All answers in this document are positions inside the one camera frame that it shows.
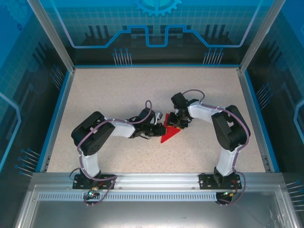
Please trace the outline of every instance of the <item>black mounting bracket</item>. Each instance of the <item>black mounting bracket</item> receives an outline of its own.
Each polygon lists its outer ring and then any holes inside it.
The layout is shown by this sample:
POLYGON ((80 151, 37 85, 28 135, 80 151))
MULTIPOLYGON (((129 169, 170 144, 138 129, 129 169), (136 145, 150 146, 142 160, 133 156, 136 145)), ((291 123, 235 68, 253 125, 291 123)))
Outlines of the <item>black mounting bracket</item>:
MULTIPOLYGON (((113 177, 112 174, 100 174, 99 179, 113 177)), ((77 174, 74 177, 73 189, 87 189, 90 190, 93 187, 98 185, 98 189, 100 190, 108 190, 110 185, 112 184, 113 180, 107 180, 104 182, 97 182, 97 181, 88 181, 88 178, 83 174, 77 174)))
POLYGON ((234 190, 242 189, 242 183, 239 175, 232 173, 225 178, 225 181, 218 184, 214 179, 214 174, 199 175, 199 189, 201 190, 234 190))

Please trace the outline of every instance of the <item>speckled beige surface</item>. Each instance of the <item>speckled beige surface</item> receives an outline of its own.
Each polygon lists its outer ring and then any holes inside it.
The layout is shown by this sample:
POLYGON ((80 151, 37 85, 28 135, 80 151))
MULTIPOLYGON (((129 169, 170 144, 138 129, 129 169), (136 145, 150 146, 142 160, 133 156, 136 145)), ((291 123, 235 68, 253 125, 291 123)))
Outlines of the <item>speckled beige surface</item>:
MULTIPOLYGON (((242 150, 237 169, 264 172, 260 152, 235 69, 224 68, 121 68, 77 69, 48 166, 48 172, 71 172, 79 167, 72 130, 94 111, 111 118, 138 115, 150 99, 154 111, 173 111, 170 98, 188 89, 205 92, 206 104, 236 105, 251 129, 249 145, 242 150)), ((188 99, 200 98, 189 93, 188 99)), ((189 128, 160 143, 110 137, 98 154, 102 172, 213 172, 220 145, 213 126, 194 119, 189 128)))

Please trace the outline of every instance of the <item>blue circuit line graphic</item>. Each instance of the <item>blue circuit line graphic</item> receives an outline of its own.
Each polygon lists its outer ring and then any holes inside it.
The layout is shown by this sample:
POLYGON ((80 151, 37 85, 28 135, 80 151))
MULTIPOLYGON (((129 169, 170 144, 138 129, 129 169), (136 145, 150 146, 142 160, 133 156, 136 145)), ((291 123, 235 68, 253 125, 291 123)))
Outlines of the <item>blue circuit line graphic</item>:
POLYGON ((10 148, 14 142, 14 139, 16 137, 16 134, 17 134, 17 131, 20 127, 20 124, 21 124, 21 115, 20 115, 20 110, 19 110, 19 107, 18 105, 16 105, 13 101, 9 100, 3 93, 0 93, 0 97, 3 98, 7 103, 9 103, 10 106, 12 106, 15 110, 16 110, 16 113, 17 113, 17 119, 18 119, 18 122, 15 126, 15 129, 13 131, 13 134, 11 135, 11 138, 9 140, 9 144, 8 146, 6 147, 5 149, 5 152, 4 152, 4 155, 1 159, 1 162, 0 162, 0 172, 2 171, 2 168, 3 168, 3 165, 5 163, 5 160, 10 152, 10 148))
POLYGON ((245 31, 245 33, 244 33, 244 36, 243 36, 243 38, 242 38, 242 40, 241 40, 241 42, 240 42, 240 44, 238 44, 238 45, 211 45, 211 44, 208 44, 204 39, 203 39, 203 37, 201 37, 201 35, 196 31, 196 30, 193 30, 193 29, 187 29, 187 25, 181 25, 181 24, 177 24, 177 25, 168 25, 167 27, 166 27, 166 29, 165 29, 165 42, 164 42, 164 44, 150 44, 150 41, 149 41, 149 31, 148 31, 148 27, 146 26, 146 25, 128 25, 127 26, 127 30, 120 30, 120 31, 118 31, 108 42, 107 42, 107 44, 105 44, 105 45, 95 45, 95 46, 76 46, 74 43, 73 43, 73 41, 72 41, 72 38, 71 38, 71 36, 70 36, 70 34, 68 33, 68 31, 67 31, 67 28, 66 28, 66 26, 65 26, 65 24, 64 24, 64 22, 63 22, 63 20, 62 20, 62 18, 61 18, 61 16, 60 16, 60 14, 59 14, 59 12, 58 12, 58 10, 57 10, 57 8, 56 8, 56 6, 55 6, 55 4, 54 4, 54 2, 52 2, 52 5, 53 5, 53 7, 54 7, 54 10, 55 10, 55 12, 56 12, 56 14, 57 14, 57 16, 58 16, 58 19, 59 19, 59 21, 60 21, 60 24, 61 24, 61 26, 62 26, 62 28, 63 28, 63 30, 65 31, 65 34, 66 34, 66 36, 67 36, 67 38, 68 38, 68 40, 69 40, 69 42, 70 42, 70 44, 71 44, 71 46, 73 47, 73 48, 77 48, 77 49, 84 49, 84 48, 108 48, 113 42, 114 42, 114 40, 116 40, 116 38, 120 35, 120 34, 126 34, 126 33, 131 33, 131 29, 144 29, 145 30, 145 37, 146 37, 146 45, 149 47, 149 48, 164 48, 164 47, 166 47, 167 45, 168 45, 168 40, 169 40, 169 29, 171 29, 171 28, 182 28, 183 30, 182 30, 182 32, 183 33, 193 33, 206 47, 208 47, 208 48, 238 48, 238 47, 241 47, 243 44, 244 44, 244 42, 245 42, 245 39, 246 39, 246 37, 247 37, 247 35, 248 35, 248 33, 249 33, 249 31, 250 31, 250 28, 251 28, 251 26, 252 26, 252 24, 253 24, 253 22, 254 22, 254 20, 255 20, 255 18, 256 18, 256 16, 257 16, 257 13, 258 13, 258 11, 259 11, 259 9, 260 9, 260 7, 261 7, 261 4, 262 4, 262 2, 263 2, 263 0, 261 0, 260 1, 260 3, 259 3, 259 5, 257 6, 257 8, 256 8, 256 11, 255 11, 255 13, 254 13, 254 15, 253 15, 253 17, 252 17, 252 19, 251 19, 251 21, 250 21, 250 23, 249 23, 249 25, 248 25, 248 27, 247 27, 247 29, 246 29, 246 31, 245 31))
POLYGON ((304 99, 302 101, 300 101, 296 107, 295 107, 295 112, 294 112, 294 124, 295 124, 295 127, 297 128, 298 132, 299 132, 299 135, 302 139, 302 142, 304 144, 304 134, 303 134, 303 131, 298 123, 298 115, 299 115, 299 109, 304 105, 304 99))

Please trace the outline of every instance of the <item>enclosure wall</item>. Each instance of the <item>enclosure wall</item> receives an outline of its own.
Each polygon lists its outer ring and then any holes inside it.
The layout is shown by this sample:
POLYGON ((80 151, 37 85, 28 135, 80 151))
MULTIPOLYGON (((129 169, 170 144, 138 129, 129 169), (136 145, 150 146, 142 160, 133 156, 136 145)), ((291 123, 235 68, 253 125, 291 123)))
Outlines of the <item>enclosure wall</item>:
POLYGON ((76 65, 239 64, 272 0, 42 0, 76 65))
POLYGON ((287 183, 304 181, 303 8, 302 1, 286 0, 248 67, 258 112, 287 183))
POLYGON ((67 70, 26 1, 1 1, 0 20, 0 227, 13 227, 67 70))

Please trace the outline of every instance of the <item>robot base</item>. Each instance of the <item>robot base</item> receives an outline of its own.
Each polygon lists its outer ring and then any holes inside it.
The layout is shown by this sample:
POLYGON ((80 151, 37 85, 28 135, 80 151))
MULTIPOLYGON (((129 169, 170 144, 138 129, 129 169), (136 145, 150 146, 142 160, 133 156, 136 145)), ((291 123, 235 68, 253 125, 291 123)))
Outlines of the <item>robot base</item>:
MULTIPOLYGON (((96 178, 103 179, 103 178, 109 178, 112 176, 114 176, 114 175, 100 173, 100 174, 96 175, 96 178)), ((108 181, 104 181, 104 182, 97 182, 97 181, 87 178, 84 174, 77 174, 74 177, 73 189, 90 190, 93 187, 98 186, 98 189, 100 189, 100 190, 108 190, 111 183, 112 183, 112 180, 108 180, 108 181)))
POLYGON ((215 174, 199 175, 199 188, 201 190, 234 190, 242 189, 242 184, 239 175, 234 172, 226 177, 219 178, 215 170, 215 174))

